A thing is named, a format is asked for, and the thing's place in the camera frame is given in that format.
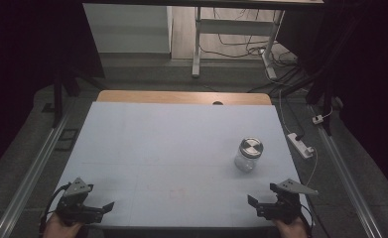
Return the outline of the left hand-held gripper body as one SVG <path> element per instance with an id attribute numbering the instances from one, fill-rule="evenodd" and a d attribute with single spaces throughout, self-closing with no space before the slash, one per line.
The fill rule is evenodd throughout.
<path id="1" fill-rule="evenodd" d="M 56 208 L 56 214 L 66 225 L 100 223 L 103 209 L 85 206 L 83 203 L 92 191 L 93 185 L 76 178 L 65 190 Z"/>

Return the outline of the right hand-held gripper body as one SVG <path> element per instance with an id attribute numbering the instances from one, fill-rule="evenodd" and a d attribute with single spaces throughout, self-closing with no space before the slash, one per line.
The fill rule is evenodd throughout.
<path id="1" fill-rule="evenodd" d="M 317 190 L 290 178 L 279 183 L 271 182 L 270 189 L 276 193 L 277 201 L 275 203 L 256 202 L 257 216 L 264 217 L 266 220 L 282 220 L 286 224 L 291 224 L 302 215 L 301 194 L 319 194 Z"/>

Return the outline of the clear glass jar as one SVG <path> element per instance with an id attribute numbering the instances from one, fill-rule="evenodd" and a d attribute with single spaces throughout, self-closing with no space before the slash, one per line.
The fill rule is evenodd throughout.
<path id="1" fill-rule="evenodd" d="M 244 173 L 250 173 L 256 166 L 259 158 L 257 159 L 249 159 L 249 158 L 246 158 L 244 157 L 239 149 L 238 149 L 238 153 L 237 155 L 235 156 L 234 158 L 234 164 L 237 166 L 237 168 L 239 170 L 241 170 L 242 172 Z"/>

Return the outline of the round metal jar lid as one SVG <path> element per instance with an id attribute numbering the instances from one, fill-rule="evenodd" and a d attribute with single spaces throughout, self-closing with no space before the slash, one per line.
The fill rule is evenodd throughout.
<path id="1" fill-rule="evenodd" d="M 239 145 L 240 153 L 249 159 L 259 158 L 264 150 L 262 142 L 256 138 L 245 138 Z"/>

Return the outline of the person's right hand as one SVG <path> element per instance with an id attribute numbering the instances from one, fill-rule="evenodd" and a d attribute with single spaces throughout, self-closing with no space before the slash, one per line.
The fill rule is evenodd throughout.
<path id="1" fill-rule="evenodd" d="M 290 224 L 278 219 L 274 219 L 273 223 L 278 228 L 281 238 L 308 238 L 307 228 L 300 218 Z"/>

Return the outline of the person's left hand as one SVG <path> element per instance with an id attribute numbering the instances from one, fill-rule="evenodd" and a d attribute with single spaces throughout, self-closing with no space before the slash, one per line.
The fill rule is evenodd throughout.
<path id="1" fill-rule="evenodd" d="M 76 222 L 72 226 L 66 226 L 62 220 L 53 213 L 46 223 L 43 238 L 76 238 L 82 223 Z"/>

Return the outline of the white power strip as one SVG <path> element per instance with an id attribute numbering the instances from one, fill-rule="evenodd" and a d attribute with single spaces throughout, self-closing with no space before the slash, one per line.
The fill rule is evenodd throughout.
<path id="1" fill-rule="evenodd" d="M 306 146 L 305 143 L 302 141 L 302 138 L 296 133 L 288 134 L 287 138 L 296 148 L 296 150 L 299 152 L 303 159 L 309 159 L 314 155 L 315 149 L 313 147 Z"/>

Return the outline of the white foam board mat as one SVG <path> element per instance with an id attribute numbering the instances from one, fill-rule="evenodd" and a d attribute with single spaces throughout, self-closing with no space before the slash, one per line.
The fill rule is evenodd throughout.
<path id="1" fill-rule="evenodd" d="M 234 164 L 245 138 L 264 146 L 250 173 Z M 59 183 L 92 184 L 88 206 L 114 202 L 105 228 L 251 228 L 269 222 L 247 195 L 273 203 L 270 183 L 297 177 L 272 105 L 95 102 Z"/>

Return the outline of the black metal stand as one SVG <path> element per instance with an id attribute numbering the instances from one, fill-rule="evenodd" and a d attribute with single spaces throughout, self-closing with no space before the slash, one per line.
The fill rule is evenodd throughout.
<path id="1" fill-rule="evenodd" d="M 332 113 L 331 99 L 333 96 L 333 76 L 332 70 L 327 66 L 323 66 L 315 74 L 312 75 L 313 85 L 310 92 L 306 96 L 308 104 L 315 105 L 320 100 L 323 101 L 323 112 L 320 125 L 324 131 L 330 136 L 330 115 Z"/>
<path id="2" fill-rule="evenodd" d="M 82 79 L 99 90 L 107 90 L 108 87 L 96 78 L 89 76 L 87 73 L 76 67 L 64 67 L 59 69 L 54 78 L 54 107 L 55 113 L 52 127 L 57 128 L 64 116 L 63 90 L 68 96 L 78 97 L 80 87 L 77 80 Z"/>

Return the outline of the black curtain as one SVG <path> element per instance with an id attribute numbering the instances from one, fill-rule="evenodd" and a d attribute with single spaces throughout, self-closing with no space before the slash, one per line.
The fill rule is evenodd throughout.
<path id="1" fill-rule="evenodd" d="M 340 118 L 388 179 L 388 0 L 325 0 L 333 10 L 284 14 L 278 42 L 308 74 L 321 70 L 352 20 L 357 21 L 333 66 L 315 81 L 307 101 L 338 97 Z"/>
<path id="2" fill-rule="evenodd" d="M 103 67 L 83 0 L 0 0 L 0 159 L 33 108 L 35 93 Z"/>

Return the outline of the aluminium rail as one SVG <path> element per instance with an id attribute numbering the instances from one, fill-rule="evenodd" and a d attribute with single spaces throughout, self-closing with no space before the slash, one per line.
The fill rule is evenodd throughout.
<path id="1" fill-rule="evenodd" d="M 36 183 L 50 157 L 56 142 L 63 131 L 69 118 L 69 112 L 65 112 L 56 126 L 49 131 L 48 137 L 43 140 L 42 148 L 31 163 L 24 178 L 18 186 L 9 205 L 0 219 L 0 238 L 9 238 Z"/>
<path id="2" fill-rule="evenodd" d="M 377 221 L 375 220 L 366 200 L 354 181 L 333 137 L 327 133 L 326 129 L 321 124 L 318 124 L 317 128 L 344 189 L 356 210 L 356 214 L 361 222 L 366 236 L 368 238 L 383 238 Z"/>

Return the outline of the white desk frame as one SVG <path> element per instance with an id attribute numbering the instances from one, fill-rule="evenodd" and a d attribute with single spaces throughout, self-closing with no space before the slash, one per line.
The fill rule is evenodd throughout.
<path id="1" fill-rule="evenodd" d="M 195 8 L 195 38 L 194 38 L 194 57 L 192 67 L 192 77 L 199 77 L 200 52 L 199 40 L 202 34 L 222 34 L 222 35 L 249 35 L 262 36 L 268 38 L 268 45 L 259 54 L 265 66 L 265 72 L 269 79 L 276 79 L 277 75 L 270 61 L 270 53 L 276 40 L 283 10 L 274 11 L 274 20 L 272 22 L 259 21 L 235 21 L 235 20 L 217 20 L 203 19 L 201 17 L 201 8 Z"/>

